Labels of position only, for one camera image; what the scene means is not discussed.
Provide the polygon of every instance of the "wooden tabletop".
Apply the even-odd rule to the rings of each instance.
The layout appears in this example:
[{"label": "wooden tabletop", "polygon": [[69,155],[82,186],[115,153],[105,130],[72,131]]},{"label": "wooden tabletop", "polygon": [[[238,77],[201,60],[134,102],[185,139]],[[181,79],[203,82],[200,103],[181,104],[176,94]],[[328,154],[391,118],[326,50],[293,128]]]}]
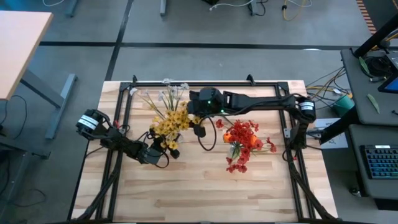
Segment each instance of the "wooden tabletop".
[{"label": "wooden tabletop", "polygon": [[[306,94],[303,81],[288,82],[291,93]],[[98,109],[110,118],[114,116],[119,84],[120,82],[105,82],[99,100]],[[155,112],[137,96],[142,95],[145,89],[140,88],[132,100],[129,117],[131,130],[127,134],[130,139],[137,139],[147,131],[155,116]],[[148,88],[150,96],[159,106],[162,104],[157,102],[157,95],[159,90],[164,89]],[[220,87],[219,89],[249,96],[275,95],[273,87]],[[188,100],[188,92],[184,93],[184,100]],[[263,141],[266,137],[271,137],[277,145],[277,152],[251,156],[246,164],[248,171],[245,174],[238,172],[230,174],[226,172],[228,165],[225,159],[229,145],[221,138],[225,129],[217,130],[217,143],[210,152],[200,147],[197,137],[189,129],[182,132],[183,139],[179,144],[180,157],[176,160],[171,158],[170,165],[166,169],[141,165],[124,155],[114,221],[297,221],[289,170],[287,163],[282,160],[284,141],[278,112],[252,111],[245,115],[230,117],[232,122],[236,119],[251,119],[259,123],[257,136]],[[208,134],[203,143],[210,146],[214,135],[209,122],[206,122],[205,128]],[[308,140],[308,145],[318,146],[314,140]],[[88,146],[88,152],[98,146],[98,141],[92,141]],[[312,191],[321,204],[336,216],[322,152],[308,148],[303,150],[303,155]],[[72,217],[82,214],[98,193],[105,159],[105,149],[86,158]],[[304,198],[301,192],[304,214],[308,217]]]},{"label": "wooden tabletop", "polygon": [[0,100],[9,100],[14,93],[52,16],[0,11]]}]

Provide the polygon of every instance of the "gray floor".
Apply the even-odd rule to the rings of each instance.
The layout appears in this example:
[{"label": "gray floor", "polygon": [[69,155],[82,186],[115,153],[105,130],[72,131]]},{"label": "gray floor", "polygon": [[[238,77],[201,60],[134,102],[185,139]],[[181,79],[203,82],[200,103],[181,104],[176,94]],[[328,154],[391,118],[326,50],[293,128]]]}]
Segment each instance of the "gray floor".
[{"label": "gray floor", "polygon": [[[168,1],[167,17],[159,16],[160,0],[135,0],[127,23],[124,42],[232,43],[280,45],[360,45],[370,33],[355,0],[314,0],[292,22],[282,20],[283,0],[269,0],[264,17],[250,17],[246,8],[219,7],[212,12],[199,0]],[[77,15],[66,18],[68,0],[44,7],[39,0],[0,0],[0,7],[26,11],[52,11],[54,20],[46,41],[114,42],[127,0],[81,0]],[[44,147],[50,159],[30,163],[18,202],[29,203],[43,190],[48,200],[30,208],[10,205],[7,218],[28,223],[59,222],[66,219],[87,141],[75,132],[75,123],[87,108],[95,108],[108,68],[111,47],[39,47],[29,68],[60,90],[69,73],[79,80],[74,87],[56,140],[44,141],[47,118],[52,107],[19,85],[16,94],[28,102],[28,119],[20,141]],[[242,80],[252,74],[257,80],[301,79],[306,83],[341,67],[338,51],[122,48],[112,80],[163,78],[184,80]],[[338,83],[348,88],[342,77]],[[4,127],[11,136],[18,132],[23,118],[22,103],[13,98]],[[318,111],[320,118],[333,117],[329,109]],[[344,220],[395,223],[397,212],[379,211],[368,198],[350,195],[355,185],[352,167],[334,166],[349,151],[324,152],[338,215]]]}]

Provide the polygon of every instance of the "black table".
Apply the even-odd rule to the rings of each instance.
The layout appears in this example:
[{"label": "black table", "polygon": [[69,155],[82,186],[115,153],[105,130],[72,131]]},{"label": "black table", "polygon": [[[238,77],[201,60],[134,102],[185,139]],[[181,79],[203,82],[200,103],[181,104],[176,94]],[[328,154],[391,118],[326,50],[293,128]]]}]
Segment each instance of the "black table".
[{"label": "black table", "polygon": [[398,128],[352,124],[348,133],[361,177],[359,180],[361,194],[372,197],[378,209],[398,210],[398,179],[370,179],[359,149],[361,145],[367,144],[398,144]]},{"label": "black table", "polygon": [[[384,52],[370,52],[367,56],[383,56]],[[355,106],[340,120],[324,129],[320,143],[329,141],[333,137],[346,131],[350,124],[368,124],[382,126],[398,126],[398,115],[391,113],[398,111],[398,94],[381,93],[377,88],[382,82],[371,83],[361,70],[359,59],[351,49],[342,50],[341,58],[347,72],[348,82],[353,93]],[[380,114],[377,113],[367,95],[371,94],[377,101]]]}]

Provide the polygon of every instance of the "black keyboard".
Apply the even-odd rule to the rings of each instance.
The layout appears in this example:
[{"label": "black keyboard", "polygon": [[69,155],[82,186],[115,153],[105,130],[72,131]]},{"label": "black keyboard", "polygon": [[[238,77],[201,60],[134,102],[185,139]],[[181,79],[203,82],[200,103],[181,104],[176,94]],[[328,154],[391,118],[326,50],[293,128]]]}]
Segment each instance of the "black keyboard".
[{"label": "black keyboard", "polygon": [[398,179],[398,146],[361,146],[370,179]]}]

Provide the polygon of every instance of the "yellow flower bouquet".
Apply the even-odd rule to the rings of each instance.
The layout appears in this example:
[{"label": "yellow flower bouquet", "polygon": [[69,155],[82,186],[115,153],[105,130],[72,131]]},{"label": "yellow flower bouquet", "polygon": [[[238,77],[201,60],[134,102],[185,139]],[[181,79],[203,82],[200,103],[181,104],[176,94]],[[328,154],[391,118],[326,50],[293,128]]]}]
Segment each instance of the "yellow flower bouquet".
[{"label": "yellow flower bouquet", "polygon": [[187,113],[187,102],[182,101],[184,91],[189,90],[187,83],[172,86],[169,79],[165,79],[162,83],[166,85],[167,90],[159,91],[158,100],[163,101],[165,111],[158,109],[148,91],[145,91],[144,95],[140,97],[157,113],[157,116],[152,120],[150,132],[156,133],[156,136],[161,136],[157,138],[158,141],[161,141],[160,146],[169,149],[171,156],[176,159],[179,156],[177,149],[180,131],[187,130],[191,124],[197,124],[200,119],[199,117],[190,119]]}]

